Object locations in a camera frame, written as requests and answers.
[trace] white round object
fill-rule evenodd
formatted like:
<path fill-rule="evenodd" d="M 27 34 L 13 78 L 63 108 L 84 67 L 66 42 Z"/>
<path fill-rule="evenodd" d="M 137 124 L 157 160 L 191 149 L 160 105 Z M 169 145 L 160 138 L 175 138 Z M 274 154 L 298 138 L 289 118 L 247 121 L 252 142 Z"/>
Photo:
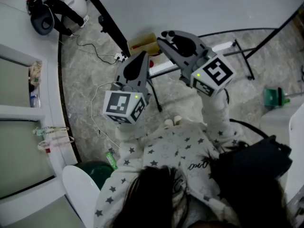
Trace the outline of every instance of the white round object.
<path fill-rule="evenodd" d="M 95 205 L 100 193 L 96 183 L 82 169 L 72 165 L 63 169 L 62 181 L 67 195 L 85 227 L 92 228 Z"/>
<path fill-rule="evenodd" d="M 84 18 L 87 14 L 86 0 L 63 0 L 80 17 Z"/>

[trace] black metal frame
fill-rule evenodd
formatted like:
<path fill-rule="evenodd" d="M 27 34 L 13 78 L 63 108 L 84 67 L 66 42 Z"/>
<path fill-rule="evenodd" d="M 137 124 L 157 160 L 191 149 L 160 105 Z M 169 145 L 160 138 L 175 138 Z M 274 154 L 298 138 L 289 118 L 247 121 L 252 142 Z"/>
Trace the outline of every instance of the black metal frame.
<path fill-rule="evenodd" d="M 127 40 L 124 37 L 124 35 L 122 34 L 122 32 L 120 31 L 120 29 L 118 28 L 118 26 L 115 24 L 114 20 L 111 18 L 110 14 L 107 12 L 107 10 L 105 9 L 105 7 L 102 5 L 100 0 L 90 0 L 94 6 L 97 8 L 97 10 L 100 12 L 100 14 L 102 15 L 99 18 L 99 23 L 101 24 L 101 26 L 103 27 L 102 32 L 106 32 L 110 35 L 110 37 L 115 41 L 115 43 L 120 47 L 120 49 L 129 57 L 130 56 L 130 52 L 127 46 Z M 210 34 L 206 34 L 206 35 L 201 35 L 199 36 L 199 38 L 202 37 L 207 37 L 207 36 L 212 36 L 212 35 L 218 35 L 218 34 L 224 34 L 224 33 L 229 33 L 229 32 L 237 32 L 237 31 L 245 31 L 245 30 L 256 30 L 256 29 L 272 29 L 273 31 L 270 33 L 269 36 L 267 36 L 262 42 L 260 42 L 255 48 L 249 48 L 249 49 L 242 49 L 238 43 L 237 40 L 235 40 L 234 42 L 234 46 L 236 45 L 239 49 L 239 51 L 236 52 L 231 52 L 231 53 L 227 53 L 224 54 L 224 56 L 231 56 L 231 55 L 235 55 L 238 53 L 241 53 L 244 61 L 246 63 L 246 66 L 249 70 L 250 75 L 247 76 L 247 78 L 249 80 L 254 80 L 254 74 L 252 72 L 252 69 L 250 67 L 250 64 L 248 62 L 248 59 L 254 55 L 260 48 L 262 48 L 268 41 L 270 41 L 277 33 L 279 33 L 296 15 L 298 14 L 298 10 L 279 28 L 247 28 L 247 29 L 236 29 L 236 30 L 227 30 L 227 31 L 221 31 L 221 32 L 216 32 L 216 33 L 210 33 Z M 150 84 L 150 86 L 152 87 L 153 90 L 153 94 L 157 103 L 157 107 L 159 109 L 159 111 L 162 111 L 162 107 L 160 106 L 157 96 L 156 96 L 156 92 L 155 89 L 153 87 L 152 78 L 170 73 L 170 72 L 174 72 L 179 70 L 178 68 L 174 68 L 171 70 L 168 70 L 166 72 L 163 73 L 159 73 L 156 75 L 153 75 L 151 77 L 149 77 L 148 83 Z"/>

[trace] frosted glass panel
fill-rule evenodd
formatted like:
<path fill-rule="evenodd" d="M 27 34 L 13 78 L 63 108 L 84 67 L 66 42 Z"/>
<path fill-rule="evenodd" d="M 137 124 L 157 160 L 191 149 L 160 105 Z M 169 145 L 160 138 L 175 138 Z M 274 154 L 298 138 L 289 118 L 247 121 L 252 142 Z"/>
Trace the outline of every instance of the frosted glass panel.
<path fill-rule="evenodd" d="M 0 58 L 0 105 L 30 107 L 29 68 Z"/>
<path fill-rule="evenodd" d="M 48 154 L 39 151 L 39 126 L 32 122 L 0 121 L 0 198 L 32 186 L 53 175 Z"/>
<path fill-rule="evenodd" d="M 85 228 L 65 197 L 6 228 Z"/>

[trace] power strip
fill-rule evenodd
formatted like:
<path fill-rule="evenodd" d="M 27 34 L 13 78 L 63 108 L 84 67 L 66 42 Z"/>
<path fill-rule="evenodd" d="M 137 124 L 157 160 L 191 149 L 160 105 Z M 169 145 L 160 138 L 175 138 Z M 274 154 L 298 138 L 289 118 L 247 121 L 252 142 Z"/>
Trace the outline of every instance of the power strip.
<path fill-rule="evenodd" d="M 118 60 L 118 61 L 121 61 L 121 62 L 124 62 L 127 59 L 127 56 L 123 56 L 121 53 L 116 53 L 114 59 Z"/>

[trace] person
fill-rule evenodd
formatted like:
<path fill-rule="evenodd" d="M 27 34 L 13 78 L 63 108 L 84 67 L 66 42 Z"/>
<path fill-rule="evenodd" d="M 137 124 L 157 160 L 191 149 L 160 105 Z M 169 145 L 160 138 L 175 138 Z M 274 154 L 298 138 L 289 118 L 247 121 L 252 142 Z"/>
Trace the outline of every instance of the person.
<path fill-rule="evenodd" d="M 95 228 L 292 227 L 276 180 L 234 180 L 225 200 L 213 179 L 219 154 L 250 143 L 229 121 L 224 91 L 198 94 L 207 126 L 176 116 L 148 136 L 139 125 L 116 128 L 118 169 L 100 191 Z"/>
<path fill-rule="evenodd" d="M 66 5 L 61 0 L 47 0 L 46 4 L 50 7 L 53 17 L 54 17 L 54 29 L 62 33 L 63 35 L 67 35 L 72 37 L 73 33 L 70 29 L 67 29 L 57 18 L 55 14 L 61 14 L 67 16 L 69 19 L 74 21 L 76 24 L 83 28 L 86 23 L 89 21 L 90 16 L 86 15 L 84 18 L 80 17 L 75 11 L 73 11 L 68 5 Z"/>

